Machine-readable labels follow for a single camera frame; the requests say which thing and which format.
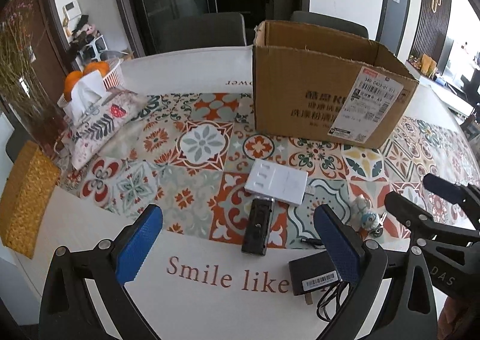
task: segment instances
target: small figurine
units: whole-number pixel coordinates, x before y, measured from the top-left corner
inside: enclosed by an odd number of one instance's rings
[[[366,235],[371,235],[375,238],[380,237],[383,233],[383,220],[386,213],[380,218],[378,213],[371,209],[371,201],[366,199],[363,195],[359,195],[352,203],[352,213],[357,213],[359,226],[366,232]]]

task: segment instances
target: yellow woven container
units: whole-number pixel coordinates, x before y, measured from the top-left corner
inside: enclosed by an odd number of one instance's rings
[[[60,175],[39,146],[28,141],[18,154],[0,199],[3,245],[33,257],[38,230]]]

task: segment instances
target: barcode sticker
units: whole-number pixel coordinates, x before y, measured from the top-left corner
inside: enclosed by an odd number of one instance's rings
[[[362,67],[329,135],[365,143],[397,100],[403,85]]]
[[[324,286],[336,282],[338,280],[338,275],[336,271],[328,272],[326,274],[317,276],[315,278],[310,278],[302,281],[303,291],[310,291],[317,289],[318,287]]]

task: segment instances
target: power adapter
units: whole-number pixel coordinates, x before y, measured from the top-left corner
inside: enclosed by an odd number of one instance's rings
[[[312,305],[311,292],[333,286],[342,280],[327,251],[289,262],[293,295],[305,295]]]

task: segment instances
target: shipping label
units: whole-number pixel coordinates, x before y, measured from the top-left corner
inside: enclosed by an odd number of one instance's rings
[[[403,89],[395,80],[362,67],[329,135],[365,143]]]

